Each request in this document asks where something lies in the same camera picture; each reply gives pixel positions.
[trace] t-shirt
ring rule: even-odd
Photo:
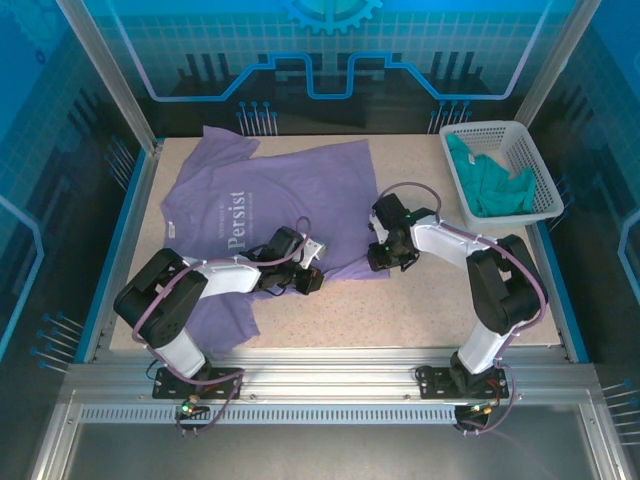
[[[305,215],[311,238],[326,246],[312,263],[325,280],[387,278],[387,271],[372,272],[366,259],[376,240],[368,222],[378,196],[368,142],[250,158],[258,145],[257,139],[204,127],[161,205],[165,247],[198,259],[228,258],[268,243],[278,228],[294,228]],[[251,303],[268,297],[201,298],[187,329],[203,352],[220,357],[259,334]]]

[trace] green towel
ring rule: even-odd
[[[509,172],[487,155],[473,156],[456,135],[447,135],[447,145],[469,209],[476,217],[501,217],[533,213],[536,177],[526,168],[509,180]]]

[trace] basket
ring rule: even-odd
[[[476,217],[471,213],[467,199],[460,185],[458,172],[447,146],[446,136],[455,133],[467,144],[474,155],[484,153],[511,173],[519,175],[530,167],[536,177],[536,192],[533,212],[526,215],[505,217]],[[538,152],[526,127],[518,122],[470,122],[447,125],[440,129],[440,140],[449,162],[453,181],[458,190],[464,222],[470,229],[530,225],[545,218],[557,217],[564,210],[564,204],[551,175]]]

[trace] aluminum frame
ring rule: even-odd
[[[152,155],[156,136],[84,2],[56,0],[140,146]]]
[[[553,320],[556,323],[556,327],[558,328],[558,334],[560,335],[562,346],[566,348],[567,358],[570,361],[579,362],[580,355],[578,354],[576,348],[576,340],[571,335],[567,316],[564,309],[562,308],[562,302],[560,301],[558,287],[551,270],[551,263],[549,261],[549,258],[547,257],[547,254],[545,253],[545,248],[540,236],[540,229],[538,225],[528,226],[527,233],[529,234],[531,249],[536,259],[536,265],[538,267],[540,277],[542,278],[543,283],[549,287],[547,288],[547,292],[549,295],[549,308],[551,310],[551,313],[553,314]]]
[[[223,365],[240,366],[247,371],[240,399],[234,402],[239,410],[243,406],[259,411],[259,406],[300,409],[305,405],[323,408],[334,405],[343,410],[351,405],[360,411],[392,406],[429,409],[466,403],[465,400],[420,400],[412,375],[418,365],[446,365],[452,352],[452,349],[429,348],[252,349],[235,353]],[[561,347],[515,347],[509,352],[506,361],[513,367],[518,381],[516,405],[579,406],[585,437],[600,478],[636,478],[616,437],[593,365],[571,364],[563,361],[563,356]],[[151,412],[178,402],[151,398],[152,382],[144,375],[151,356],[140,351],[104,360],[69,367],[32,480],[64,477],[78,424],[95,423],[83,415],[85,409],[104,408],[107,412],[124,409],[138,415],[149,412],[143,422],[125,414],[110,419],[108,423],[112,424],[167,423],[166,414],[158,415],[156,420]],[[245,418],[242,423],[267,422],[257,415],[255,421]]]
[[[113,302],[118,291],[125,285],[127,275],[133,259],[136,242],[142,226],[149,194],[153,185],[158,161],[162,154],[163,142],[160,141],[153,155],[145,155],[142,160],[142,171],[140,178],[135,186],[131,209],[127,213],[127,218],[122,231],[122,237],[115,257],[113,259],[113,267],[109,272],[109,277],[105,286],[104,295],[98,307],[96,314],[96,322],[91,336],[89,338],[88,348],[81,358],[82,362],[93,362],[97,352],[102,352],[105,348],[105,340],[111,339],[113,327],[116,321],[116,314],[113,311]]]
[[[533,85],[531,85],[527,96],[518,109],[518,113],[516,113],[515,120],[527,128],[531,126],[533,119],[540,107],[542,107],[558,76],[564,70],[569,57],[589,26],[601,0],[578,1],[579,3],[571,11],[562,32],[560,32],[560,38],[556,41],[547,59],[542,64],[538,75],[533,81]]]

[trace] circuit graphic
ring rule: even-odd
[[[282,0],[289,12],[289,20],[296,20],[301,28],[310,27],[314,34],[321,31],[333,35],[336,30],[347,33],[349,27],[360,28],[362,20],[373,17],[374,8],[382,7],[380,0]]]
[[[54,0],[0,0],[0,16],[11,13],[22,33],[37,48],[46,48],[58,31]]]

